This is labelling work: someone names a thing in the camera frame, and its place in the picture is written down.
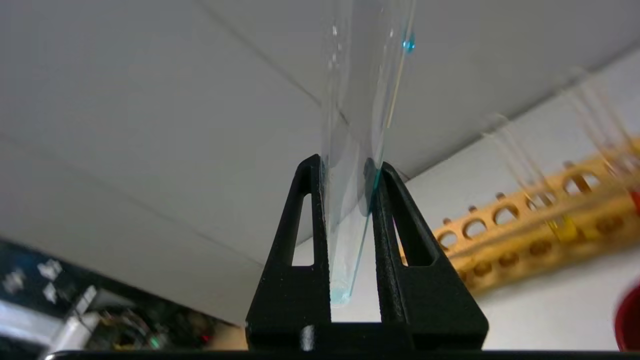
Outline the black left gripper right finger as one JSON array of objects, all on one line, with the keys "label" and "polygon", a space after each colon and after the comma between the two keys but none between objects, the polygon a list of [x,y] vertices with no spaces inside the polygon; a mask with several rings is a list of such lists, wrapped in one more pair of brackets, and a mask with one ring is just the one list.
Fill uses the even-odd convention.
[{"label": "black left gripper right finger", "polygon": [[372,225],[382,323],[400,326],[418,350],[482,349],[487,317],[388,162],[378,176]]}]

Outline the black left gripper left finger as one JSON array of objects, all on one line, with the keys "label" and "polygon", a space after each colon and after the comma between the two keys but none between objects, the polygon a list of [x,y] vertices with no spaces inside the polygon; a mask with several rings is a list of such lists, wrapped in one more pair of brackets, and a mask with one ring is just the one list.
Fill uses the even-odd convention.
[{"label": "black left gripper left finger", "polygon": [[[331,323],[329,251],[315,154],[295,170],[262,276],[246,316],[251,351],[315,351]],[[311,201],[313,262],[294,265],[304,199]]]}]

